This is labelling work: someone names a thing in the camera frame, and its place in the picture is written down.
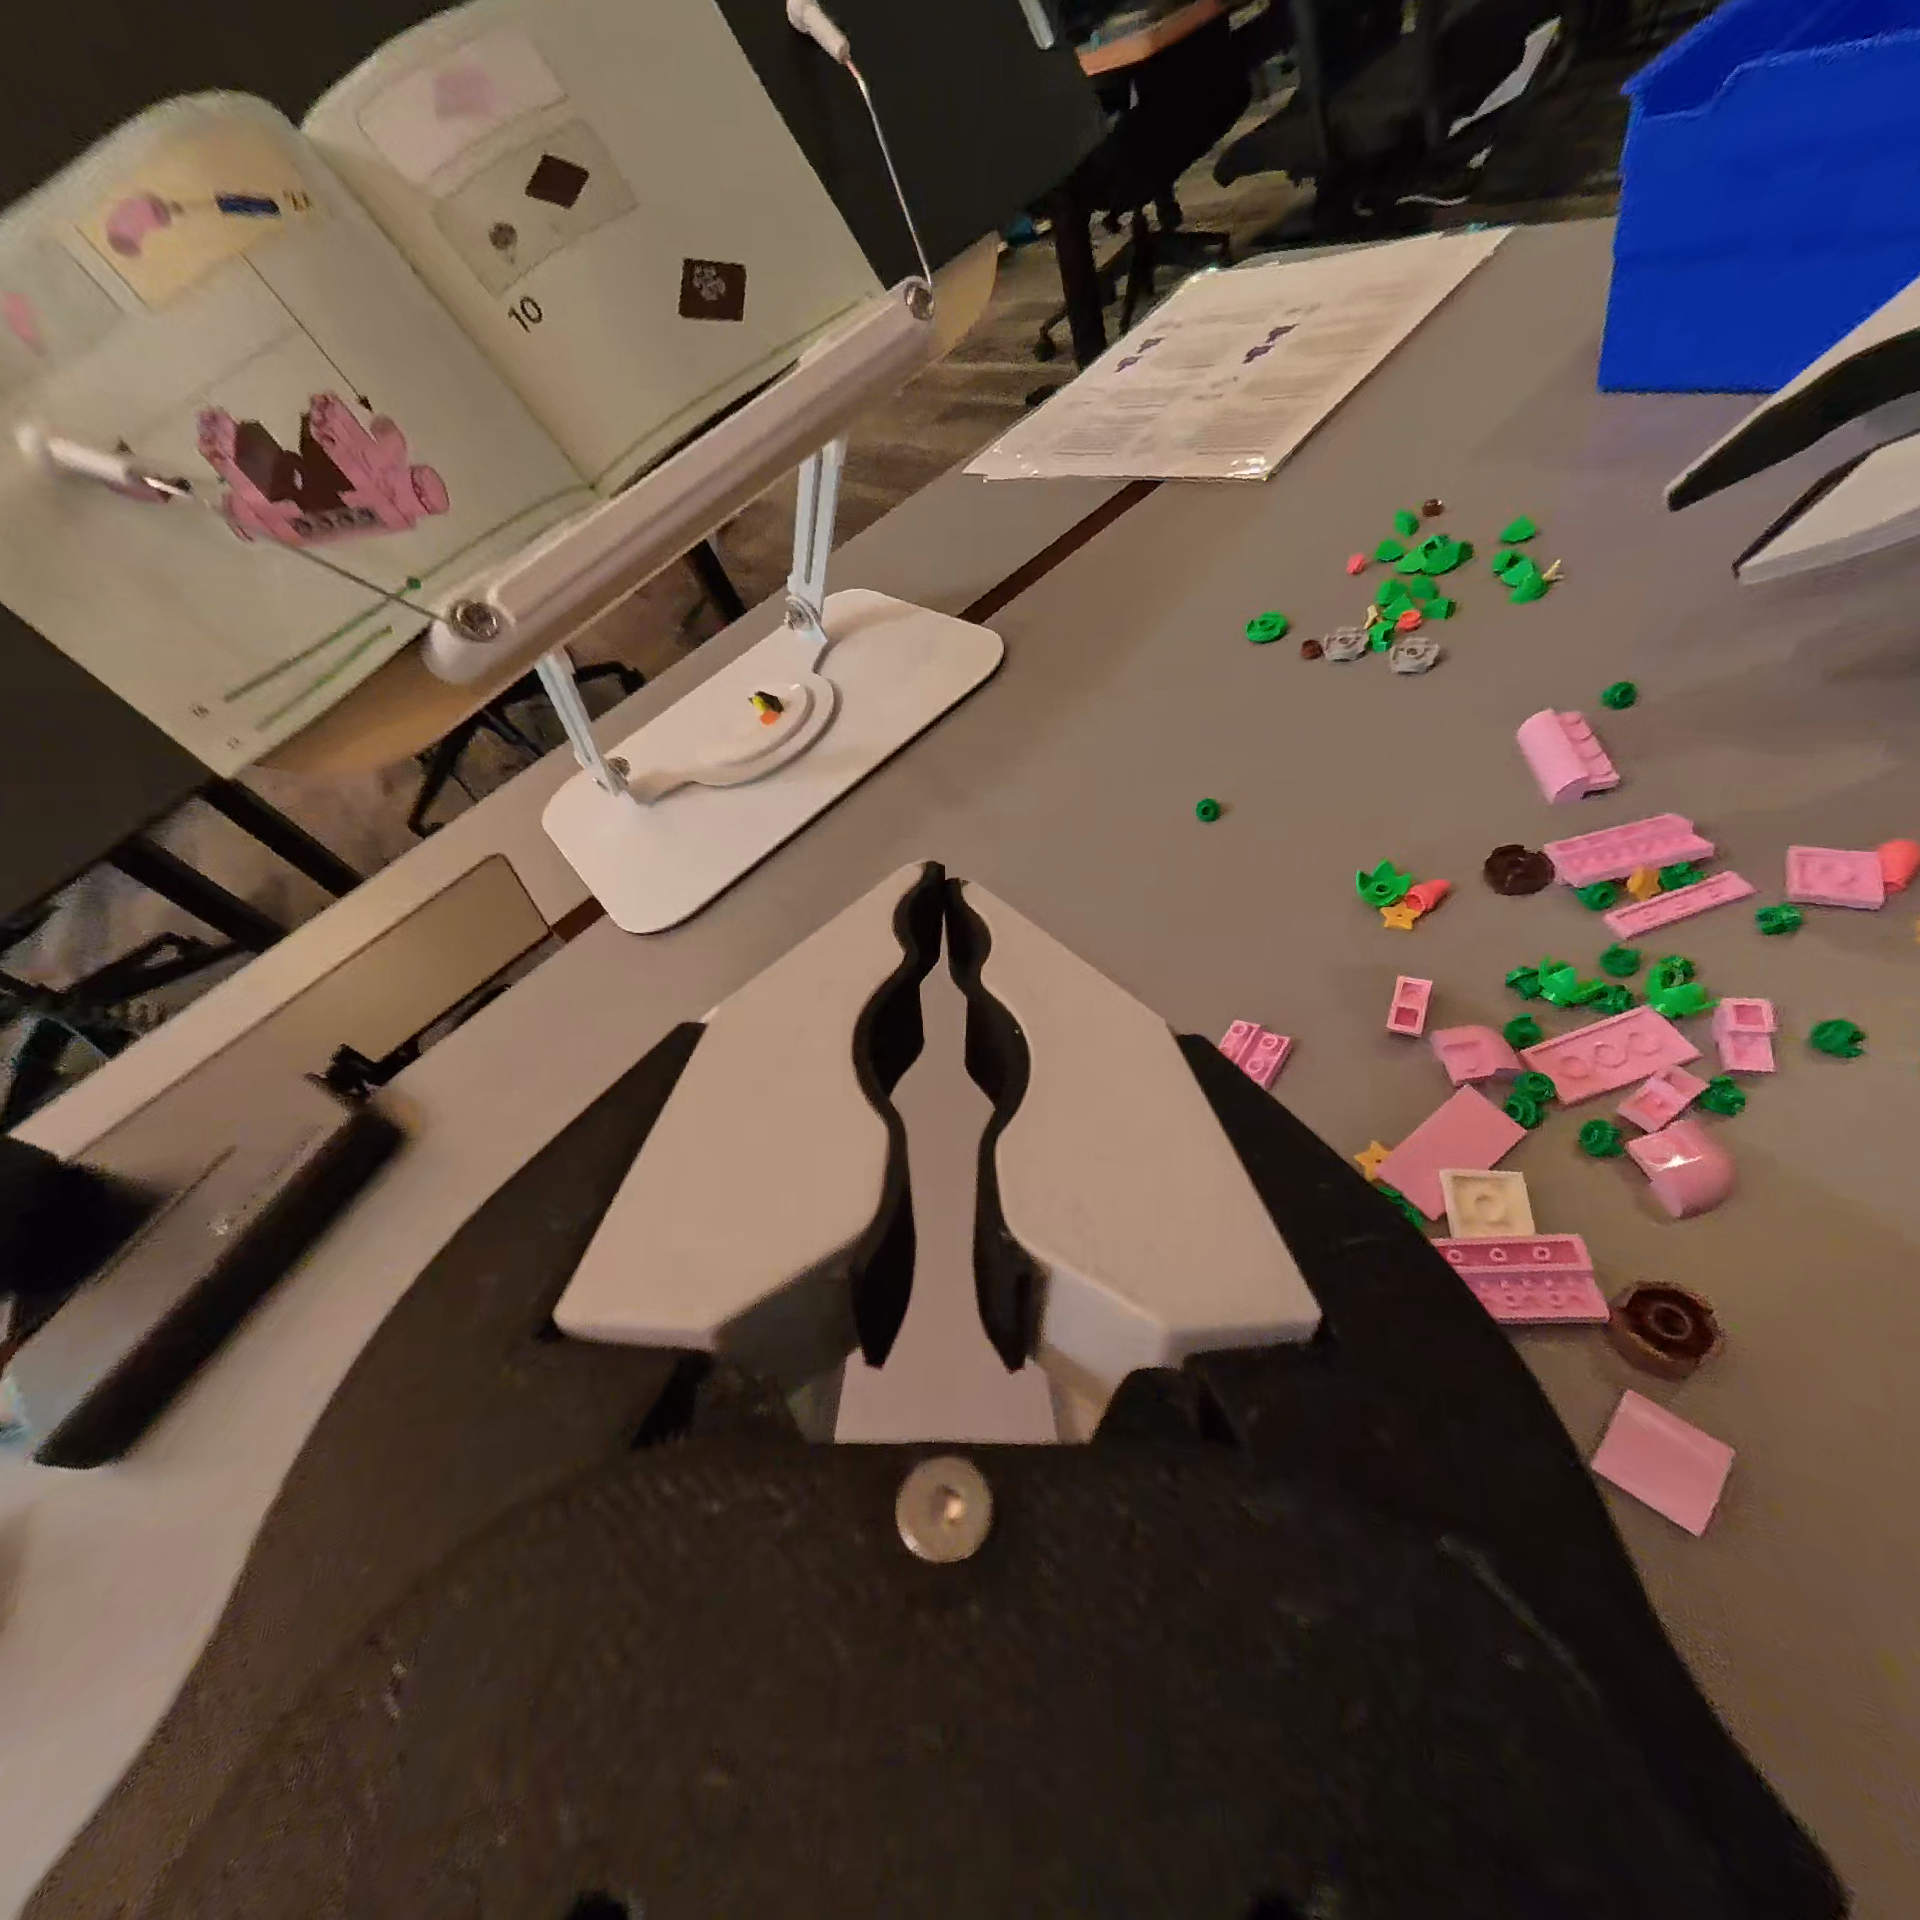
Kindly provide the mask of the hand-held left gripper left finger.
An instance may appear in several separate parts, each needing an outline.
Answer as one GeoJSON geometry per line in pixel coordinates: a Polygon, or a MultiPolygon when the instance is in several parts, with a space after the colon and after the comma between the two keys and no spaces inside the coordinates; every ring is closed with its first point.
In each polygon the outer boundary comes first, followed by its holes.
{"type": "Polygon", "coordinates": [[[923,1050],[944,903],[944,867],[905,865],[708,1011],[563,1289],[561,1333],[725,1363],[835,1441],[848,1363],[881,1368],[909,1306],[896,1090],[923,1050]]]}

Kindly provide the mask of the white book stand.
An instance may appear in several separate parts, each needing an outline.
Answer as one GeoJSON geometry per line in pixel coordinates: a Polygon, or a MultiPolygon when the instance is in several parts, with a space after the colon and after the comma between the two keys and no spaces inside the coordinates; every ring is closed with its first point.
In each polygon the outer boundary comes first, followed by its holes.
{"type": "Polygon", "coordinates": [[[927,616],[874,593],[827,595],[835,502],[848,423],[932,358],[932,285],[919,360],[856,368],[852,329],[763,383],[599,505],[519,554],[519,573],[447,606],[387,662],[426,672],[427,689],[512,679],[533,657],[581,773],[545,813],[565,861],[629,934],[660,934],[697,915],[852,784],[898,753],[1002,664],[994,634],[927,616]],[[717,681],[618,742],[592,742],[563,681],[565,650],[660,570],[675,565],[801,469],[793,567],[780,629],[723,667],[717,681]],[[785,726],[757,726],[749,696],[789,699],[785,726]]]}

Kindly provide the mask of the scattered green toy leaves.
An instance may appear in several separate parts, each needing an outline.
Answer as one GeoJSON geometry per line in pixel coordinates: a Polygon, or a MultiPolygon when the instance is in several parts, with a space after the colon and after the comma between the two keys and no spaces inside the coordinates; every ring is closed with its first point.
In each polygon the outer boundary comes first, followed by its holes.
{"type": "MultiPolygon", "coordinates": [[[[1445,582],[1467,567],[1469,539],[1431,523],[1441,502],[1421,513],[1396,513],[1395,534],[1375,551],[1355,551],[1346,573],[1383,570],[1360,625],[1375,635],[1367,659],[1383,659],[1408,634],[1433,641],[1433,627],[1457,613],[1457,597],[1445,582]]],[[[1540,528],[1531,518],[1511,519],[1490,554],[1490,575],[1509,606],[1529,606],[1548,597],[1561,578],[1561,565],[1544,567],[1529,542],[1540,528]]],[[[1516,731],[1529,777],[1549,806],[1596,801],[1618,791],[1621,775],[1593,722],[1581,711],[1540,709],[1516,731]]],[[[1552,1106],[1631,1089],[1621,1120],[1642,1129],[1628,1141],[1621,1126],[1593,1119],[1581,1126],[1577,1149],[1596,1159],[1632,1154],[1642,1166],[1644,1149],[1671,1143],[1681,1154],[1682,1120],[1700,1113],[1735,1115],[1744,1109],[1744,1075],[1775,1072],[1772,1035],[1778,1021],[1767,999],[1714,998],[1693,965],[1681,957],[1658,957],[1642,987],[1631,987],[1647,965],[1639,947],[1650,934],[1699,919],[1721,905],[1738,905],[1759,889],[1735,871],[1707,871],[1714,842],[1682,815],[1656,815],[1577,832],[1544,846],[1552,857],[1556,886],[1584,911],[1599,915],[1613,939],[1596,957],[1596,977],[1579,962],[1545,959],[1539,968],[1516,968],[1505,977],[1509,992],[1527,1005],[1559,1011],[1587,1011],[1593,1021],[1565,1035],[1548,1039],[1533,1015],[1520,1015],[1500,1030],[1461,1024],[1433,1030],[1433,981],[1396,977],[1383,1032],[1392,1039],[1427,1039],[1455,1096],[1445,1109],[1411,1134],[1380,1174],[1380,1195],[1415,1223],[1445,1211],[1441,1168],[1497,1168],[1507,1152],[1544,1126],[1552,1106]],[[1721,1075],[1700,1081],[1687,1072],[1696,1047],[1675,1023],[1713,1015],[1713,1042],[1721,1075]]],[[[1392,861],[1360,869],[1353,891],[1377,913],[1401,901],[1420,878],[1392,861]]],[[[1808,905],[1881,911],[1877,848],[1791,846],[1784,856],[1784,901],[1756,907],[1756,929],[1785,937],[1804,923],[1808,905]]]]}

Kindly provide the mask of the black office chair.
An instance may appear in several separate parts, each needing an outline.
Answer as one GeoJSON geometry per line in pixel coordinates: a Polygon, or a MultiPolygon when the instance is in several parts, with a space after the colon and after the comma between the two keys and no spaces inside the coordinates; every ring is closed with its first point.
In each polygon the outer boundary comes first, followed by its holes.
{"type": "Polygon", "coordinates": [[[1408,181],[1455,123],[1525,57],[1539,25],[1520,2],[1288,6],[1295,91],[1215,163],[1215,183],[1282,176],[1322,218],[1408,181]]]}

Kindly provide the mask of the scattered pink toy bricks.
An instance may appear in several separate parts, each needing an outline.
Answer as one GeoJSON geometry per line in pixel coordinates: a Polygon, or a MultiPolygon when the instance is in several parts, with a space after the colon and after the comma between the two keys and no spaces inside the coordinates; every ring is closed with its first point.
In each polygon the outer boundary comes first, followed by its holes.
{"type": "Polygon", "coordinates": [[[1791,843],[1875,854],[1916,834],[1916,726],[1881,709],[1656,753],[1625,729],[1625,786],[1589,810],[1681,815],[1716,856],[1714,901],[1635,935],[1549,882],[1472,878],[1493,843],[1593,834],[1520,793],[1507,729],[1420,691],[1258,687],[1208,709],[1185,784],[1199,962],[1221,1006],[1291,1033],[1280,1090],[1363,1170],[1443,1106],[1509,1109],[1469,1187],[1527,1187],[1537,1239],[1579,1237],[1592,1279],[1490,1281],[1495,1321],[1581,1457],[1618,1472],[1632,1542],[1699,1522],[1753,1552],[1916,1560],[1916,894],[1881,911],[1785,905],[1791,843]]]}

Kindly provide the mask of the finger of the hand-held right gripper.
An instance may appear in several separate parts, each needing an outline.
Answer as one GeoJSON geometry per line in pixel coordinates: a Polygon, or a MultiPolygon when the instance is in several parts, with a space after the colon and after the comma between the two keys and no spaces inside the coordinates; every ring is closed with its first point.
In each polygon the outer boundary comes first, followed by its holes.
{"type": "Polygon", "coordinates": [[[1682,513],[1916,397],[1919,282],[1912,279],[1677,473],[1665,505],[1682,513]]]}
{"type": "Polygon", "coordinates": [[[1919,449],[1872,449],[1834,469],[1735,561],[1741,586],[1775,586],[1919,539],[1919,449]]]}

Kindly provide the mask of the blue plastic bin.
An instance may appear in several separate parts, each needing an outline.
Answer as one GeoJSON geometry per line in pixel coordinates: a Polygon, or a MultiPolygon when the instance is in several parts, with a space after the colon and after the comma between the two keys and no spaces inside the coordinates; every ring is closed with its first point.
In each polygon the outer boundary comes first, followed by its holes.
{"type": "Polygon", "coordinates": [[[1916,279],[1916,2],[1729,2],[1624,96],[1604,394],[1772,394],[1916,279]]]}

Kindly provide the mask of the large brown round toy piece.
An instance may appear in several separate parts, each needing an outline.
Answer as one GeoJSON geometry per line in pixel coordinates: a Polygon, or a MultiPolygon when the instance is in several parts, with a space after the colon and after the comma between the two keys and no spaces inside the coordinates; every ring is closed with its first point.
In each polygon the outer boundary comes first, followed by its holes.
{"type": "Polygon", "coordinates": [[[1687,1381],[1723,1344],[1714,1307],[1687,1288],[1642,1282],[1609,1303],[1608,1337],[1642,1371],[1687,1381]]]}

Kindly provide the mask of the black flat box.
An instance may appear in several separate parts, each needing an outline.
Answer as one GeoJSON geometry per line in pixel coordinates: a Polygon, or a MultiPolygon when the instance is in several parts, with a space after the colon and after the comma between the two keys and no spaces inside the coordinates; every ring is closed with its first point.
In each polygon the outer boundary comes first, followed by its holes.
{"type": "Polygon", "coordinates": [[[312,1077],[162,1102],[75,1159],[4,1151],[4,1442],[99,1471],[399,1154],[402,1133],[312,1077]]]}

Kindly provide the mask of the open instruction booklet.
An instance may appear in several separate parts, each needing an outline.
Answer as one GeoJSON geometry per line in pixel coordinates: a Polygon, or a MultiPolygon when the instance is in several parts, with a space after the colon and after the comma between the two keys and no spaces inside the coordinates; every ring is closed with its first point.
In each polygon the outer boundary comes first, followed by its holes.
{"type": "Polygon", "coordinates": [[[4,609],[215,775],[884,291],[717,6],[465,6],[4,213],[4,609]]]}

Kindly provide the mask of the laminated paper sheet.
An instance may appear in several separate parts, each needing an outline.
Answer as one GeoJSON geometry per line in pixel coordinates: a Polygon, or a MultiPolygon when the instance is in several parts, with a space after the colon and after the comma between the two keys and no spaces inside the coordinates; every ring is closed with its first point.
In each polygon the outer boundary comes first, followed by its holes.
{"type": "Polygon", "coordinates": [[[1500,251],[1509,230],[1189,277],[985,447],[983,482],[1261,482],[1500,251]]]}

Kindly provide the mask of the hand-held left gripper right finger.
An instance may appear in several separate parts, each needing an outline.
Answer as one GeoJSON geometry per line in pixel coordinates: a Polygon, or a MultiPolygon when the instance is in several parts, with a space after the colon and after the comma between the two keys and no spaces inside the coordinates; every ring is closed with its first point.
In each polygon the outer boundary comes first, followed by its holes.
{"type": "Polygon", "coordinates": [[[977,1152],[980,1327],[1087,1446],[1137,1375],[1312,1342],[1306,1273],[1169,1023],[971,880],[949,880],[977,1152]]]}

